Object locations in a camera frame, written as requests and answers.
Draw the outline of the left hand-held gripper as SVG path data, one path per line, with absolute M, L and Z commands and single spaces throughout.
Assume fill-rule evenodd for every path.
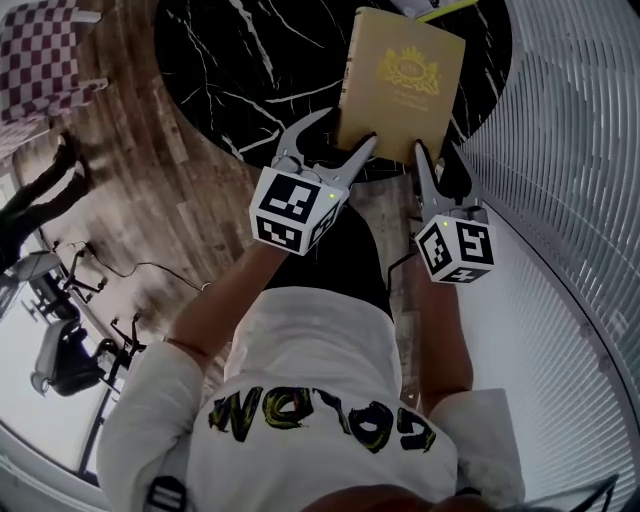
M 337 168 L 305 165 L 299 136 L 335 110 L 309 113 L 282 134 L 272 163 L 260 175 L 249 215 L 256 240 L 305 255 L 335 223 L 349 188 L 374 153 L 377 134 L 363 137 Z

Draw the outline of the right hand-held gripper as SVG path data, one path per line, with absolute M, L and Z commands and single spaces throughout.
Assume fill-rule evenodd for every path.
M 482 205 L 483 187 L 471 161 L 453 144 L 456 209 L 446 214 L 447 199 L 438 191 L 437 175 L 426 146 L 414 144 L 422 216 L 434 216 L 415 236 L 432 282 L 469 284 L 495 266 L 496 230 Z

